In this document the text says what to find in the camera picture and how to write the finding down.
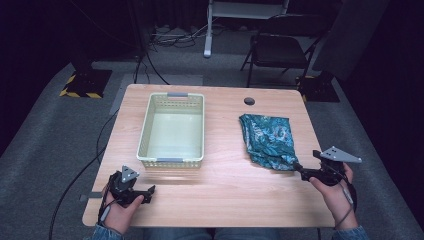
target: metal bracket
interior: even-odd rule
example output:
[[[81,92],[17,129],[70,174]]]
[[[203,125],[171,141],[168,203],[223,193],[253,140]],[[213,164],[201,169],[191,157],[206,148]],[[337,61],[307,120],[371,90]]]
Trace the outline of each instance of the metal bracket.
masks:
[[[137,178],[138,176],[140,176],[140,173],[132,170],[131,168],[129,168],[125,165],[122,166],[122,175],[121,175],[121,182],[122,183],[129,182],[129,181],[133,180],[134,178]]]
[[[321,157],[338,162],[361,163],[362,159],[344,152],[336,147],[331,147],[320,154]]]

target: basket handle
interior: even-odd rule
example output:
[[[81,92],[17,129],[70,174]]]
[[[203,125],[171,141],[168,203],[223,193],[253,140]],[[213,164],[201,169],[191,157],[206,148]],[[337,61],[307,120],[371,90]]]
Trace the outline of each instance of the basket handle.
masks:
[[[173,97],[187,98],[188,97],[188,93],[186,93],[186,92],[168,92],[167,93],[167,97],[168,98],[173,98]]]
[[[183,162],[182,158],[158,158],[157,162]]]

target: handheld controller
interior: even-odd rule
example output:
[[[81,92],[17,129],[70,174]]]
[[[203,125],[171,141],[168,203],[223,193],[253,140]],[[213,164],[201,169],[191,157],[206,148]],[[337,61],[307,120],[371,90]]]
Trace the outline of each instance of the handheld controller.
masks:
[[[155,185],[150,187],[147,191],[134,191],[133,186],[137,181],[140,174],[122,166],[122,172],[116,171],[109,179],[109,191],[115,198],[116,202],[120,205],[128,205],[134,201],[138,196],[143,195],[143,203],[150,203],[152,195],[155,192]]]
[[[309,178],[315,177],[327,186],[334,186],[342,179],[346,179],[343,162],[362,162],[361,158],[354,157],[334,146],[322,153],[314,150],[312,155],[321,160],[320,169],[303,168],[299,163],[294,164],[294,169],[300,172],[303,181],[309,181]]]

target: white stand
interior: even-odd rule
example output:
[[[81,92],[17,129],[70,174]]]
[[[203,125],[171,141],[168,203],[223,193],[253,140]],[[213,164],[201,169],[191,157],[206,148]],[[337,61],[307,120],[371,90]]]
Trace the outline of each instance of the white stand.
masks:
[[[285,14],[290,0],[283,0],[281,5],[214,2],[209,0],[208,6],[208,31],[204,56],[212,55],[212,17],[268,19],[278,14]]]

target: wooden table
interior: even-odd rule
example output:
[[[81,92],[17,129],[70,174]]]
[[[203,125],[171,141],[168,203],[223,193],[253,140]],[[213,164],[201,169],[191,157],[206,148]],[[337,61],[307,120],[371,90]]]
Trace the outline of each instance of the wooden table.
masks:
[[[205,96],[205,155],[200,169],[145,169],[136,152],[152,92]],[[244,104],[252,97],[253,106]],[[297,91],[254,88],[130,85],[125,93],[93,192],[123,164],[139,171],[135,190],[156,185],[133,226],[173,227],[330,227],[330,211],[320,193],[297,172],[265,169],[251,162],[242,138],[244,113],[290,119],[296,155],[307,168],[319,168],[320,150],[304,102]],[[100,199],[91,198],[83,222],[97,221]]]

